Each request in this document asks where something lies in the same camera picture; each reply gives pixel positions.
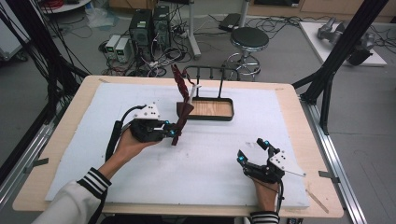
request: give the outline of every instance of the stool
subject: stool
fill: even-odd
[[[223,66],[235,68],[241,75],[252,76],[252,81],[254,81],[255,75],[260,73],[261,67],[259,60],[251,56],[250,53],[267,48],[268,42],[268,35],[257,28],[242,27],[233,30],[231,43],[241,49],[242,53],[235,53],[228,57]],[[238,55],[241,55],[241,57],[234,61],[233,58]]]

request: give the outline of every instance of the gray floor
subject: gray floor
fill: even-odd
[[[83,11],[60,15],[61,22],[77,21]],[[71,50],[93,74],[106,69],[106,61],[97,50],[111,34],[121,34],[128,28],[128,20],[118,20],[109,29],[85,27],[86,20],[74,23],[73,34],[64,39]],[[209,17],[196,19],[200,24]],[[215,22],[208,22],[201,32],[219,32]],[[378,25],[379,30],[386,27]],[[196,36],[202,58],[190,64],[220,66],[235,48],[229,35]],[[368,223],[395,223],[396,215],[396,55],[384,48],[375,50],[388,63],[385,67],[342,66],[333,81],[329,116],[329,132],[361,209]],[[293,83],[320,68],[320,61],[311,49],[303,32],[287,26],[273,39],[269,47],[255,56],[262,63],[256,76],[259,82]],[[170,69],[165,77],[171,77]],[[46,103],[47,84],[32,62],[11,62],[0,67],[0,164],[17,145]],[[297,90],[303,93],[306,87]],[[30,223],[38,213],[13,211],[12,198],[0,211],[2,223]],[[350,223],[345,214],[341,219],[307,218],[304,223]]]

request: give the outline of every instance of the hand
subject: hand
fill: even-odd
[[[157,143],[159,142],[141,143],[137,141],[132,135],[131,130],[128,128],[122,133],[115,153],[99,168],[98,171],[109,180],[125,163],[138,155],[145,147],[149,147]]]
[[[131,130],[128,128],[122,133],[119,144],[116,147],[116,151],[112,157],[118,157],[124,163],[131,160],[131,158],[137,156],[145,147],[155,145],[159,142],[147,142],[141,143],[134,138]]]
[[[256,187],[257,200],[262,211],[275,211],[275,200],[278,184],[263,183],[258,179],[252,178]]]

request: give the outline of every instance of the black and white striped sleeve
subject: black and white striped sleeve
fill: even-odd
[[[250,214],[254,224],[268,223],[278,224],[279,215],[276,212],[255,212]]]
[[[98,199],[101,199],[102,194],[111,185],[111,182],[94,168],[91,168],[78,183]]]

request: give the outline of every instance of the wooden table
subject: wooden table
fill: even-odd
[[[176,85],[171,78],[86,77],[41,154],[40,158],[49,158],[49,163],[34,168],[14,201],[15,210],[44,211],[47,208],[49,202],[44,199],[55,177],[61,157],[73,138],[97,87],[104,82]],[[219,81],[215,80],[202,80],[201,83],[207,87],[219,86]],[[307,175],[307,178],[304,178],[304,185],[310,201],[309,208],[281,209],[280,215],[282,217],[341,217],[344,211],[332,181],[318,175],[318,171],[327,171],[327,169],[294,88],[290,84],[232,81],[224,82],[223,88],[263,89],[276,92],[297,162]],[[108,203],[103,211],[104,213],[126,214],[246,217],[257,209],[254,206]]]

